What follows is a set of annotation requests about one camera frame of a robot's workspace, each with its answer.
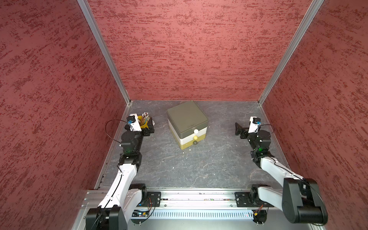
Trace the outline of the olive top drawer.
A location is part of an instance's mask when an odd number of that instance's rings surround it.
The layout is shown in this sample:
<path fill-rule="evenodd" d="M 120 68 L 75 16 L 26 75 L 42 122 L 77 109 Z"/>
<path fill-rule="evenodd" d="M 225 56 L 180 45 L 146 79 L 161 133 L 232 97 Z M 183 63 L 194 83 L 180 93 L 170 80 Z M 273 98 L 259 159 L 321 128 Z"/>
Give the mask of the olive top drawer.
<path fill-rule="evenodd" d="M 204 126 L 202 129 L 200 129 L 199 126 L 190 128 L 189 130 L 185 132 L 180 132 L 178 134 L 178 137 L 180 139 L 186 139 L 186 138 L 193 138 L 194 136 L 200 137 L 207 133 L 208 126 Z"/>

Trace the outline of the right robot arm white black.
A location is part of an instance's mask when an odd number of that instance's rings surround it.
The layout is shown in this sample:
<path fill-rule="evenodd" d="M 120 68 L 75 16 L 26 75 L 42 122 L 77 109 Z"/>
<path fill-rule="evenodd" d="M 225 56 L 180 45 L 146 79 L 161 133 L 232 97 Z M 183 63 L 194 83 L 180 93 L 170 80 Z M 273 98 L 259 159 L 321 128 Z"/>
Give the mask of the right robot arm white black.
<path fill-rule="evenodd" d="M 248 141 L 252 148 L 252 161 L 258 168 L 270 174 L 282 189 L 254 184 L 249 193 L 236 193 L 237 205 L 255 207 L 253 215 L 257 224 L 265 222 L 266 209 L 273 206 L 281 210 L 290 223 L 324 226 L 328 222 L 328 213 L 317 182 L 304 178 L 281 164 L 269 150 L 271 133 L 262 127 L 260 118 L 251 117 L 248 127 L 235 124 L 235 135 Z"/>

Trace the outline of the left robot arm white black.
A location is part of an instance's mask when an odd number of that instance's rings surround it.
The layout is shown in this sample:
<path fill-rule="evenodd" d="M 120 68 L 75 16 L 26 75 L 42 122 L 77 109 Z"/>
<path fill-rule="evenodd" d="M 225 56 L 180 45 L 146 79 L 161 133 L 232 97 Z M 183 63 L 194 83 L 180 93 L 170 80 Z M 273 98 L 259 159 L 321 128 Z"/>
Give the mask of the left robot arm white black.
<path fill-rule="evenodd" d="M 145 184 L 133 184 L 141 162 L 142 131 L 135 130 L 132 122 L 121 136 L 117 175 L 98 207 L 89 209 L 85 218 L 87 230 L 127 230 L 128 222 L 139 203 L 147 198 Z"/>

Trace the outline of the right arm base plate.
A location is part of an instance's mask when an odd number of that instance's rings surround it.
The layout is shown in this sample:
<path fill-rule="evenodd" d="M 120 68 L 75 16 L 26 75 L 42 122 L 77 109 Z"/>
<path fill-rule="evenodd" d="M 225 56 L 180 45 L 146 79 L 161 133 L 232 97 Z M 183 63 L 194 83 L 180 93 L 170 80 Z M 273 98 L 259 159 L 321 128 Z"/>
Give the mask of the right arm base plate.
<path fill-rule="evenodd" d="M 273 208 L 267 202 L 261 201 L 258 194 L 254 192 L 235 192 L 235 201 L 238 208 L 260 208 L 261 206 L 266 208 Z"/>

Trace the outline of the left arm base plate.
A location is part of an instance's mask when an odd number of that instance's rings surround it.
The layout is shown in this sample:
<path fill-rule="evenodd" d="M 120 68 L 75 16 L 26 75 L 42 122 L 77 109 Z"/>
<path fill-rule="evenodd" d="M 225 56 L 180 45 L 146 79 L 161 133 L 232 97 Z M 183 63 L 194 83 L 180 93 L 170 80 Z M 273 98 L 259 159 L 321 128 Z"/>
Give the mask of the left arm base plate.
<path fill-rule="evenodd" d="M 148 208 L 157 208 L 161 204 L 162 193 L 158 191 L 147 192 L 147 205 Z"/>

